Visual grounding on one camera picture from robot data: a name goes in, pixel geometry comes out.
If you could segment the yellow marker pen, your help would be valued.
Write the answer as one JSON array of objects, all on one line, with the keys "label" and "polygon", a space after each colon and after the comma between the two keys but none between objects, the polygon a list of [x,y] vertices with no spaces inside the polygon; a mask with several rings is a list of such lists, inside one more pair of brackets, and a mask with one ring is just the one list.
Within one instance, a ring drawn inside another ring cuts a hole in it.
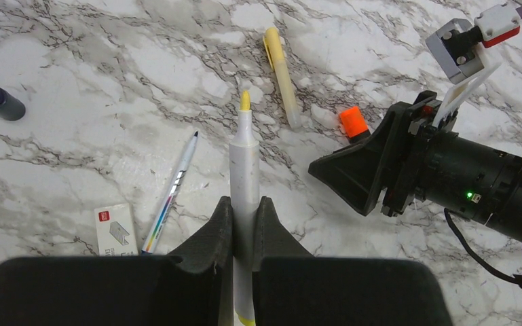
[{"label": "yellow marker pen", "polygon": [[297,105],[293,83],[276,27],[270,27],[266,30],[263,36],[263,45],[265,46],[269,64],[276,75],[288,124],[293,129],[299,128],[301,127],[301,111]]}]

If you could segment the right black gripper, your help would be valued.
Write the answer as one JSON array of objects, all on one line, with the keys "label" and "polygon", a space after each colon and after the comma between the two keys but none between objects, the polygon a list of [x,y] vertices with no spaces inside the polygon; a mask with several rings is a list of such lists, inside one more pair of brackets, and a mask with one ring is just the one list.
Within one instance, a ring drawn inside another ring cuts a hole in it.
[{"label": "right black gripper", "polygon": [[377,206],[382,191],[381,212],[401,215],[413,201],[426,155],[421,141],[450,131],[457,120],[453,112],[434,126],[440,108],[436,92],[428,90],[412,104],[394,103],[374,132],[311,162],[308,172],[363,216]]}]

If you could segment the white yellow highlighter pen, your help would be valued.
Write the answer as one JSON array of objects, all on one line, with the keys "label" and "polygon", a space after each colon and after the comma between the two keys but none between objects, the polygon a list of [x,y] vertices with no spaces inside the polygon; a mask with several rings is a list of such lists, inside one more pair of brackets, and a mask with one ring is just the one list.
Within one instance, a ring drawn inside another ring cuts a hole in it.
[{"label": "white yellow highlighter pen", "polygon": [[259,142],[253,136],[250,95],[243,91],[238,127],[229,143],[229,184],[234,213],[234,310],[243,325],[255,324],[253,305],[253,232],[259,207]]}]

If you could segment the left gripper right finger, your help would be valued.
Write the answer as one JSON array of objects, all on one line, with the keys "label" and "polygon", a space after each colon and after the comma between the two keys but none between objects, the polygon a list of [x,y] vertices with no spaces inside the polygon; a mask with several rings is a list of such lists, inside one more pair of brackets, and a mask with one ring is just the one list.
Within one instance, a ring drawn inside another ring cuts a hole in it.
[{"label": "left gripper right finger", "polygon": [[258,325],[451,325],[439,283],[416,261],[316,257],[263,197],[254,231]]}]

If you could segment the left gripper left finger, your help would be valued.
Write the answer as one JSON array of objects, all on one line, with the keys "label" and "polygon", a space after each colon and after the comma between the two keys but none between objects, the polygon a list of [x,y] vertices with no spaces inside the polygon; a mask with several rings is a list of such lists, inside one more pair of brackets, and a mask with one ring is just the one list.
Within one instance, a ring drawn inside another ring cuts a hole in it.
[{"label": "left gripper left finger", "polygon": [[0,264],[0,325],[232,325],[233,211],[167,255],[19,257]]}]

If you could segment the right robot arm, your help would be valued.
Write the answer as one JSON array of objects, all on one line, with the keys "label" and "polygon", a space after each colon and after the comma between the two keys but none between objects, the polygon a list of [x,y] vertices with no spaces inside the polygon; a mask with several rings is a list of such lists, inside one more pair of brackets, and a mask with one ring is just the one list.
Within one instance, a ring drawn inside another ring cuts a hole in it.
[{"label": "right robot arm", "polygon": [[[414,103],[388,108],[373,132],[313,161],[309,174],[330,187],[357,213],[377,204],[389,217],[402,215],[415,200],[443,207],[463,247],[468,243],[453,216],[473,220],[522,244],[522,157],[461,138],[455,117],[438,122],[443,103],[433,91]],[[522,288],[522,275],[507,275],[485,260],[490,274]]]}]

